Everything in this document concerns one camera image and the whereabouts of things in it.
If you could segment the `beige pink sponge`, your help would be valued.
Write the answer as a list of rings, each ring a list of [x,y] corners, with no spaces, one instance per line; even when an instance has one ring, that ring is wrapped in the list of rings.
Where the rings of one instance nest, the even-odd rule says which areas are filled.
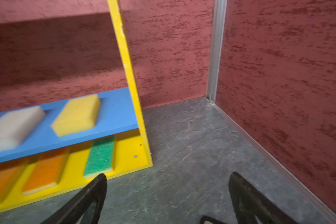
[[[19,147],[45,118],[40,106],[11,111],[0,117],[0,152]]]

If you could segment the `large yellow sponge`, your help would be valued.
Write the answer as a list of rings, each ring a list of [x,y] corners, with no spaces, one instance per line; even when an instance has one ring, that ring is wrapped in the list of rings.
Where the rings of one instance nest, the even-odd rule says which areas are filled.
[[[56,136],[63,137],[96,126],[101,101],[97,94],[69,100],[51,124]]]

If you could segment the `orange sponge yellow base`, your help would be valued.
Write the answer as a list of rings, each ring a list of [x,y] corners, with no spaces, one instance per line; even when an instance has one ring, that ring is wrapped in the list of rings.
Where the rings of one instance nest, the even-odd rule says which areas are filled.
[[[57,186],[61,180],[70,148],[62,147],[44,152],[22,188],[25,196]]]
[[[27,165],[27,159],[21,158],[0,163],[0,204],[15,185]]]

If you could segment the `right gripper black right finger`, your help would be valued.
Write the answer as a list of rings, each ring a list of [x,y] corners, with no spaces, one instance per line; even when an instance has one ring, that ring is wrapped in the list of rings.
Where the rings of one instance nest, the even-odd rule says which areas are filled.
[[[231,174],[228,187],[239,224],[297,224],[239,173]]]

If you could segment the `green scrub sponge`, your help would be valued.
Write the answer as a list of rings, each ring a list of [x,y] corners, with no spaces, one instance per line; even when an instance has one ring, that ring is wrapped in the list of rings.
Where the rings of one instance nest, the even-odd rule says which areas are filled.
[[[114,146],[115,136],[107,136],[92,142],[89,156],[83,171],[85,179],[114,171]]]

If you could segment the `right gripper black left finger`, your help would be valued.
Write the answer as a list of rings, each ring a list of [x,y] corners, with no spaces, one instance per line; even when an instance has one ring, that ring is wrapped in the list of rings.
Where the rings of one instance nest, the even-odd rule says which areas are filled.
[[[43,223],[97,224],[105,202],[106,192],[107,179],[101,173]]]

